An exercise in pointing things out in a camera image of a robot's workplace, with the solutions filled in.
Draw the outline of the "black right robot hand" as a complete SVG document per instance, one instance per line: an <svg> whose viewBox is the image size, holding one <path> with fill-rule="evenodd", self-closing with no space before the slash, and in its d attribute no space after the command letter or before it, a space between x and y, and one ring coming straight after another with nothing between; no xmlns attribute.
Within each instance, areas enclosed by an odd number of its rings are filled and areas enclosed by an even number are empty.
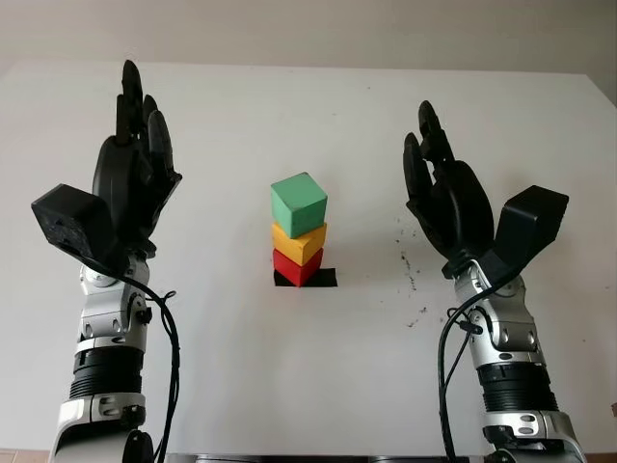
<svg viewBox="0 0 617 463"><path fill-rule="evenodd" d="M404 141L407 208L431 245L446 259L443 275L457 278L494 243L489 199L473 169L456 159L432 104L418 108L421 137Z"/></svg>

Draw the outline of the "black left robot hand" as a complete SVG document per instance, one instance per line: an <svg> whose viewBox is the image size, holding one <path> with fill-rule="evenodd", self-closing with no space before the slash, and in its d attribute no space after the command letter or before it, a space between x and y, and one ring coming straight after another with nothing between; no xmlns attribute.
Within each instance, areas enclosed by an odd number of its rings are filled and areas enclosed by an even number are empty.
<svg viewBox="0 0 617 463"><path fill-rule="evenodd" d="M152 259L156 246L150 236L182 175L174 169L165 117L143 93L140 72L130 60L123 64L121 86L116 132L101 146L93 193L108 205L122 246Z"/></svg>

